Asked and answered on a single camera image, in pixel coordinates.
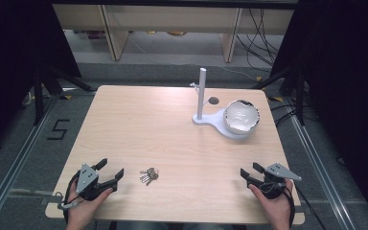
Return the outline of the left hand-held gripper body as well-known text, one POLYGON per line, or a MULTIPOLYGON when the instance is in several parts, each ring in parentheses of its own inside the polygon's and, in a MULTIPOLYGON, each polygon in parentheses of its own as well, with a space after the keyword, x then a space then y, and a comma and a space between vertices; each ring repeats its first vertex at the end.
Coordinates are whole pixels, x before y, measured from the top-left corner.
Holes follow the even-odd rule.
POLYGON ((96 199, 103 191, 99 182, 99 173, 95 166, 83 164, 80 168, 76 193, 85 200, 96 199))

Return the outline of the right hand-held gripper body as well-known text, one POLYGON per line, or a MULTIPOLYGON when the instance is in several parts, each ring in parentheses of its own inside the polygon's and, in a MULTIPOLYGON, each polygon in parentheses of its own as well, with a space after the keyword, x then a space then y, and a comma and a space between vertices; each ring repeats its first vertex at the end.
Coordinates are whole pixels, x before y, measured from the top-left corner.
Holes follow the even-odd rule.
POLYGON ((268 199, 278 197, 286 188, 286 179, 301 181, 302 177, 280 163, 264 167, 264 181, 258 188, 268 199))

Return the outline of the person's right hand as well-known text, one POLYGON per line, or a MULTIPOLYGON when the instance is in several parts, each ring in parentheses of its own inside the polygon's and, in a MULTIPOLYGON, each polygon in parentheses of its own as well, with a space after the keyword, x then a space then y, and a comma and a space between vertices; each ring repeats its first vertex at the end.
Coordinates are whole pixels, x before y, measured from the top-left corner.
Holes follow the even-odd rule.
POLYGON ((288 198, 280 195, 275 199, 266 198, 258 187, 250 184, 248 186, 253 195, 260 201, 264 215, 273 230, 290 230, 291 208, 288 198))

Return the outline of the person's left hand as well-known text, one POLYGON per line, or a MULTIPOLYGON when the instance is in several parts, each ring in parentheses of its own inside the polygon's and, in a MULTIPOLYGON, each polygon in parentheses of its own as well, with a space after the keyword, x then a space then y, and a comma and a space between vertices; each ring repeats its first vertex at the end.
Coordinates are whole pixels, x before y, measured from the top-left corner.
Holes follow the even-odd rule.
POLYGON ((77 182, 74 181, 70 187, 68 200, 75 200, 79 204, 68 210, 68 222, 66 230, 84 230, 95 216, 96 211, 113 192, 107 189, 92 201, 84 201, 76 194, 77 182))

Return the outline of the bunch of metal keys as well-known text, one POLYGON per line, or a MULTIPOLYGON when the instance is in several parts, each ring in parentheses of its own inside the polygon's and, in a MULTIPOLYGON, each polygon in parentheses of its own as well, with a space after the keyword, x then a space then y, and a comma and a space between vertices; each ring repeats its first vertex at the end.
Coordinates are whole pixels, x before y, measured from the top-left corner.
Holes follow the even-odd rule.
POLYGON ((147 186, 159 177, 159 171, 156 168, 148 168, 147 170, 140 171, 139 179, 147 186))

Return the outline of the white bowl with dark rim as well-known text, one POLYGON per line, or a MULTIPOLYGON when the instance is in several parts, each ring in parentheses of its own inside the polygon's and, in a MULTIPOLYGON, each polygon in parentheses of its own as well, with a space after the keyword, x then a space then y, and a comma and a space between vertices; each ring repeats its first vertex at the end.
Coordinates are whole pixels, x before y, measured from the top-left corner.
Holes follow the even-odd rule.
POLYGON ((260 122, 260 112, 253 103, 236 100, 224 109, 223 119, 230 132, 246 135, 252 133, 257 127, 260 122))

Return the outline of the white stand with pole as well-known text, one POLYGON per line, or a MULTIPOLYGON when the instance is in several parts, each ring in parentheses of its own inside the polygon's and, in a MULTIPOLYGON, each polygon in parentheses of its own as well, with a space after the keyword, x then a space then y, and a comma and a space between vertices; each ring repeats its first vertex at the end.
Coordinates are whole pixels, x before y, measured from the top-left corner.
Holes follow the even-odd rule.
POLYGON ((205 99, 205 89, 206 89, 206 77, 207 70, 203 67, 199 69, 199 78, 198 83, 191 83, 191 87, 195 89, 197 93, 197 106, 196 112, 193 115, 193 122, 199 126, 210 126, 214 127, 217 132, 219 132, 222 136, 233 139, 233 140, 242 140, 248 138, 252 133, 246 135, 238 135, 230 132, 224 124, 223 113, 224 108, 219 109, 214 114, 205 114, 203 112, 204 105, 208 103, 208 99, 205 99))

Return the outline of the black tripod stand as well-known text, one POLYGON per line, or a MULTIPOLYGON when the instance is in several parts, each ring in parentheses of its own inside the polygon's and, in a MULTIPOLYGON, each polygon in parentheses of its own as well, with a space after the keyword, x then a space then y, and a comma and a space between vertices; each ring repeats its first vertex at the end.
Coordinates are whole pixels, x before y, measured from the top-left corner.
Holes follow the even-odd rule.
POLYGON ((296 64, 290 65, 284 70, 272 75, 267 80, 259 82, 253 86, 253 89, 261 90, 280 79, 284 80, 279 89, 279 92, 283 96, 289 96, 292 92, 296 93, 296 117, 300 125, 303 126, 305 124, 303 116, 305 74, 301 67, 298 67, 296 64))
POLYGON ((34 71, 35 126, 44 116, 43 88, 46 88, 50 95, 59 96, 63 92, 58 79, 66 80, 87 92, 96 91, 96 88, 78 80, 74 76, 69 75, 54 66, 38 64, 34 71))

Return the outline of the beige wooden cabinet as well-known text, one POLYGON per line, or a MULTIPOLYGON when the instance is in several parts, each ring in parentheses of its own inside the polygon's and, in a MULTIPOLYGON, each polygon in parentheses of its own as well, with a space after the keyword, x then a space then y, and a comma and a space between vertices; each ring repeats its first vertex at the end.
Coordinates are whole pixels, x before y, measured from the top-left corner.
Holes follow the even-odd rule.
POLYGON ((145 7, 54 4, 64 30, 103 31, 114 60, 121 58, 130 31, 219 34, 223 58, 230 62, 235 35, 284 35, 292 10, 261 8, 145 7))

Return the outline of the aluminium floor rail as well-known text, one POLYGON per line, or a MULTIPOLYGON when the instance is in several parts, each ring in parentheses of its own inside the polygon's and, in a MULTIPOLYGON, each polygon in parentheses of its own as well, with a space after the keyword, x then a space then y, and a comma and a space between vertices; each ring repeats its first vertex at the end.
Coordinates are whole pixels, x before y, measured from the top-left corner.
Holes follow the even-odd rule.
POLYGON ((31 129, 25 143, 23 144, 19 153, 17 153, 14 162, 11 164, 10 168, 5 174, 5 177, 0 183, 0 210, 2 209, 14 182, 17 180, 27 160, 29 159, 35 143, 39 138, 45 124, 47 123, 47 120, 49 119, 53 107, 56 105, 58 99, 59 96, 51 96, 48 99, 47 103, 44 105, 42 117, 31 129))
POLYGON ((339 192, 336 190, 335 185, 333 184, 323 162, 321 161, 306 128, 300 124, 299 120, 295 116, 291 117, 291 121, 312 164, 313 170, 319 180, 325 196, 330 203, 340 228, 342 230, 357 230, 346 205, 344 204, 339 192))

